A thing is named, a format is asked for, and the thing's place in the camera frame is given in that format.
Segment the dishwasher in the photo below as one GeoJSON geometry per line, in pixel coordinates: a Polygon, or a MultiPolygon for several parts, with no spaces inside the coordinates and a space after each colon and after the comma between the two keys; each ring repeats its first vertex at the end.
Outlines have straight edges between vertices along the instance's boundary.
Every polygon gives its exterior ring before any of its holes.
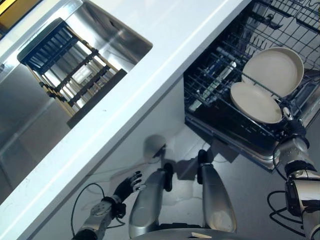
{"type": "Polygon", "coordinates": [[[286,137],[288,122],[283,116],[275,124],[247,117],[233,104],[230,88],[241,82],[245,64],[256,53],[272,47],[295,51],[303,61],[303,79],[276,102],[308,128],[320,108],[319,6],[314,0],[250,2],[184,72],[186,124],[271,171],[274,149],[286,137]]]}

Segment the robot leg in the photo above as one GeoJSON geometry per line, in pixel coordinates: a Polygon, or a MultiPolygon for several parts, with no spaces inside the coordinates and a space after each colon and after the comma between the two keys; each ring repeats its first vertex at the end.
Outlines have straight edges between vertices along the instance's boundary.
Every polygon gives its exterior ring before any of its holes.
{"type": "Polygon", "coordinates": [[[145,181],[146,188],[139,192],[130,214],[130,238],[157,230],[166,174],[167,171],[160,168],[145,181]]]}
{"type": "Polygon", "coordinates": [[[202,209],[204,227],[225,232],[235,232],[236,216],[226,188],[204,150],[198,153],[197,180],[202,184],[202,209]]]}

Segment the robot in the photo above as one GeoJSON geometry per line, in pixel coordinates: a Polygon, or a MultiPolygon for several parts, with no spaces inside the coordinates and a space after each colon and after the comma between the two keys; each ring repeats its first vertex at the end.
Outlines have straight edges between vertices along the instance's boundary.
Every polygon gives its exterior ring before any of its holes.
{"type": "MultiPolygon", "coordinates": [[[[286,177],[276,170],[286,181],[286,209],[293,216],[301,218],[307,240],[320,240],[320,174],[308,154],[309,142],[305,138],[305,128],[292,118],[287,108],[283,112],[288,120],[289,131],[275,148],[273,161],[275,166],[276,162],[285,165],[286,177]]],[[[231,201],[219,174],[208,161],[205,150],[198,153],[197,168],[197,182],[202,185],[204,225],[159,225],[163,190],[172,190],[172,175],[173,168],[166,163],[148,177],[142,189],[139,185],[142,174],[137,171],[116,188],[113,196],[104,197],[91,209],[89,218],[72,239],[102,240],[112,219],[124,216],[123,201],[131,193],[139,191],[129,217],[129,236],[132,240],[246,240],[235,234],[237,224],[231,201]]]]}

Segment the cable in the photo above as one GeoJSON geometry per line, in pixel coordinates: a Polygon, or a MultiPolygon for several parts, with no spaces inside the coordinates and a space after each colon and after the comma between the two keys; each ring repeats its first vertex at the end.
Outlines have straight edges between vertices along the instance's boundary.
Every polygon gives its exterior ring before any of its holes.
{"type": "Polygon", "coordinates": [[[125,223],[123,221],[120,221],[119,218],[116,216],[115,219],[118,221],[118,223],[120,223],[119,225],[115,225],[115,226],[108,226],[106,229],[114,229],[114,228],[118,228],[118,227],[122,227],[123,225],[125,225],[125,223]]]}
{"type": "MultiPolygon", "coordinates": [[[[273,195],[273,194],[277,194],[277,193],[286,193],[286,191],[283,191],[283,190],[280,190],[280,191],[272,191],[268,194],[267,198],[266,198],[266,201],[269,205],[269,207],[273,210],[273,212],[276,212],[277,210],[275,210],[275,208],[271,205],[271,202],[270,202],[270,197],[273,195]]],[[[277,213],[278,216],[282,217],[283,219],[286,219],[288,221],[291,221],[293,223],[297,223],[297,224],[303,224],[302,221],[299,221],[299,220],[295,220],[295,219],[292,219],[290,217],[287,217],[287,216],[284,216],[280,213],[277,213]]]]}
{"type": "Polygon", "coordinates": [[[278,216],[280,216],[281,218],[286,219],[286,220],[288,220],[288,221],[291,221],[291,222],[294,222],[294,223],[298,223],[298,224],[302,224],[302,221],[298,221],[298,220],[295,220],[295,219],[291,219],[291,218],[289,218],[289,217],[286,217],[286,216],[280,214],[280,213],[282,213],[282,212],[284,212],[284,211],[287,210],[286,207],[281,208],[281,209],[279,209],[279,210],[275,210],[274,207],[271,205],[271,203],[270,203],[270,197],[271,197],[273,194],[276,194],[276,193],[285,193],[285,192],[286,192],[286,191],[279,190],[279,191],[272,191],[272,192],[270,192],[270,193],[268,194],[268,196],[267,196],[267,202],[268,202],[269,207],[273,210],[273,212],[269,214],[269,217],[270,217],[270,219],[271,219],[272,221],[276,222],[277,224],[279,224],[280,226],[284,227],[285,229],[287,229],[287,230],[289,230],[289,231],[291,231],[291,232],[293,232],[293,233],[295,233],[295,234],[298,234],[298,235],[300,235],[300,236],[302,236],[302,237],[305,237],[306,235],[305,235],[304,233],[299,232],[299,231],[297,231],[297,230],[295,230],[295,229],[293,229],[293,228],[291,228],[291,227],[283,224],[282,222],[280,222],[279,220],[277,220],[277,219],[275,219],[275,218],[273,217],[274,215],[278,215],[278,216]]]}
{"type": "Polygon", "coordinates": [[[280,210],[274,211],[274,212],[270,213],[269,217],[271,218],[271,220],[275,221],[277,224],[279,224],[280,226],[284,227],[285,229],[287,229],[287,230],[289,230],[289,231],[291,231],[291,232],[293,232],[293,233],[295,233],[295,234],[298,234],[298,235],[300,235],[300,236],[302,236],[302,237],[305,237],[306,235],[305,235],[304,233],[299,232],[299,231],[297,231],[297,230],[294,230],[293,228],[291,228],[291,227],[283,224],[282,222],[278,221],[277,219],[273,218],[273,216],[274,216],[275,214],[278,215],[279,213],[281,213],[281,212],[283,212],[283,211],[285,211],[285,210],[287,210],[286,207],[281,208],[280,210]]]}
{"type": "Polygon", "coordinates": [[[85,190],[87,187],[91,186],[91,185],[96,185],[96,186],[98,186],[98,187],[101,189],[101,192],[102,192],[103,197],[105,197],[105,192],[104,192],[103,188],[102,188],[99,184],[97,184],[97,183],[95,183],[95,182],[88,184],[87,186],[85,186],[85,187],[81,190],[81,192],[78,194],[78,196],[77,196],[76,199],[75,199],[75,202],[74,202],[73,208],[72,208],[72,212],[71,212],[70,227],[71,227],[71,232],[72,232],[72,236],[73,236],[73,237],[75,237],[75,231],[74,231],[74,213],[75,213],[75,208],[76,208],[77,201],[78,201],[80,195],[84,192],[84,190],[85,190]]]}

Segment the dishwasher rack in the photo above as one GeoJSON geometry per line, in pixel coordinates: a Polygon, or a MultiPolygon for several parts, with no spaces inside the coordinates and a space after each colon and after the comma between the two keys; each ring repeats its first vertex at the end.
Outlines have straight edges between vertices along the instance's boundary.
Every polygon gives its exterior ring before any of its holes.
{"type": "Polygon", "coordinates": [[[200,112],[205,115],[203,108],[207,108],[218,118],[214,125],[236,125],[230,131],[238,131],[237,135],[243,138],[258,136],[255,142],[263,142],[262,138],[273,141],[272,145],[280,141],[286,135],[286,120],[263,124],[250,119],[232,103],[230,88],[242,80],[242,70],[255,53],[271,47],[292,49],[304,63],[304,76],[290,95],[281,98],[246,77],[276,96],[281,108],[288,107],[295,118],[301,118],[301,109],[320,82],[319,7],[314,0],[252,1],[184,73],[186,111],[201,116],[200,112]]]}

